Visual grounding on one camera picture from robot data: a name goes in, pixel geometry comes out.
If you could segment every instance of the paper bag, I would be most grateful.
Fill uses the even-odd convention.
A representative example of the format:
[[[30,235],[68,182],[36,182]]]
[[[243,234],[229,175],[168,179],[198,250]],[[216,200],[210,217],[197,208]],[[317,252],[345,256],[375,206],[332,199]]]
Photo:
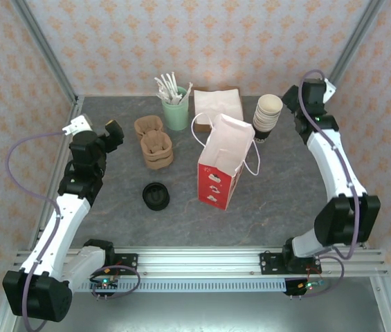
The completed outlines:
[[[192,134],[204,146],[198,160],[198,198],[204,203],[226,210],[243,165],[251,174],[258,175],[258,151],[257,173],[253,173],[244,161],[252,143],[255,145],[255,131],[251,124],[219,114],[211,124],[212,131],[204,145],[193,130],[196,118],[203,115],[198,114],[192,121]]]

